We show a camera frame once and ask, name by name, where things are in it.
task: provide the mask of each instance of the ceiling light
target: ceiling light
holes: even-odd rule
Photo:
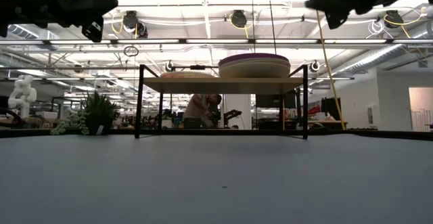
[[[119,96],[119,95],[110,95],[110,98],[112,98],[112,99],[122,99],[122,97]]]
[[[124,39],[116,40],[119,44],[161,44],[161,43],[178,43],[178,39]]]
[[[115,35],[115,34],[108,34],[108,36],[111,36],[111,37],[114,37],[116,39],[119,39],[119,37],[117,37],[117,35]]]
[[[265,109],[261,110],[261,112],[279,112],[279,110]]]
[[[84,78],[84,80],[112,80],[111,78]]]
[[[99,45],[99,44],[110,44],[111,42],[109,40],[101,41],[99,43],[95,43],[93,41],[87,41],[87,40],[69,40],[69,41],[49,41],[52,45]]]
[[[53,82],[55,82],[58,85],[69,86],[67,83],[63,83],[63,82],[60,82],[60,81],[53,81]]]
[[[95,88],[93,88],[93,87],[89,87],[89,86],[75,86],[77,89],[81,89],[81,90],[84,90],[84,91],[94,91],[95,90]]]
[[[248,43],[247,39],[188,39],[187,43],[212,44],[212,43]]]
[[[433,43],[433,39],[399,39],[394,40],[394,43],[401,43],[401,44],[430,44]]]
[[[56,80],[56,81],[76,81],[76,80],[80,80],[80,78],[47,78],[47,80]]]
[[[385,43],[386,39],[327,39],[327,44],[368,44],[368,43]]]
[[[311,78],[311,80],[317,80],[320,79],[321,81],[325,81],[325,80],[331,80],[329,77],[327,78]],[[354,80],[355,78],[332,78],[334,80]]]
[[[424,35],[426,35],[426,34],[428,34],[427,31],[426,31],[426,32],[423,32],[422,34],[415,35],[414,37],[412,37],[412,39],[418,39],[418,38],[420,38],[420,37],[422,37],[422,36],[424,36]]]
[[[125,89],[129,89],[130,87],[132,87],[127,82],[124,82],[122,80],[117,80],[116,84],[120,87],[124,87]]]
[[[370,62],[372,62],[372,61],[380,58],[381,56],[385,55],[386,53],[399,48],[400,46],[402,46],[402,44],[393,45],[392,47],[388,47],[386,49],[382,49],[381,51],[379,51],[379,52],[377,52],[377,53],[375,53],[375,54],[373,54],[373,55],[371,55],[369,57],[366,57],[366,58],[362,59],[359,62],[355,62],[354,64],[352,64],[350,66],[347,66],[347,67],[341,69],[338,72],[344,72],[344,71],[348,70],[349,68],[352,68],[354,66],[358,66],[359,64],[366,65],[366,64],[368,64],[368,63],[370,63]]]
[[[47,73],[39,71],[39,70],[28,70],[28,69],[20,69],[18,72],[23,72],[26,74],[31,74],[35,76],[47,76]]]
[[[308,43],[308,44],[315,44],[318,40],[316,39],[275,39],[275,43]],[[273,39],[258,39],[256,40],[256,43],[274,43]]]
[[[0,45],[43,45],[42,41],[0,41]]]

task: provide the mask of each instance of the person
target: person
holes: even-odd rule
[[[188,103],[183,118],[199,118],[205,127],[212,127],[213,122],[209,119],[212,113],[209,112],[209,105],[219,105],[223,98],[221,95],[195,94]]]

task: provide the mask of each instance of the green plant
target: green plant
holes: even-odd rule
[[[94,93],[89,95],[87,93],[87,99],[84,102],[85,112],[89,116],[95,116],[98,118],[116,119],[118,116],[118,106],[116,103],[111,103],[106,95],[100,95]]]
[[[59,125],[51,130],[52,135],[61,135],[66,132],[67,127],[78,127],[83,135],[89,134],[89,129],[86,126],[86,112],[77,112],[71,114],[67,119],[59,123]]]
[[[51,130],[52,135],[61,135],[66,132],[67,127],[78,127],[83,135],[90,134],[87,122],[90,120],[102,120],[112,122],[120,113],[116,110],[118,106],[111,103],[106,95],[94,93],[89,95],[83,103],[85,109],[77,114],[71,114],[66,120],[63,120],[55,129]]]

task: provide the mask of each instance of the shelving unit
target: shelving unit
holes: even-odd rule
[[[261,95],[280,95],[279,100],[279,123],[280,130],[275,131],[275,134],[283,131],[283,95],[295,88],[303,87],[304,91],[308,91],[308,67],[302,65],[293,71],[288,78],[144,78],[144,70],[148,70],[154,76],[156,74],[146,65],[140,65],[139,73],[139,92],[137,98],[137,114],[135,123],[135,138],[139,138],[140,134],[140,118],[141,105],[143,97],[143,86],[146,85],[151,89],[160,93],[159,115],[162,115],[162,100],[164,94],[193,94],[193,93],[218,93],[218,94],[261,94]],[[294,74],[302,71],[302,77],[292,77]],[[308,93],[304,93],[303,97],[304,115],[308,114]],[[163,135],[161,116],[159,116],[158,135]],[[307,118],[302,119],[302,137],[308,137]],[[188,134],[194,135],[197,130],[187,130]]]

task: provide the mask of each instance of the monitor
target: monitor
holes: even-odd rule
[[[256,107],[279,108],[279,95],[256,95]],[[294,91],[284,95],[284,108],[296,108],[296,94]]]

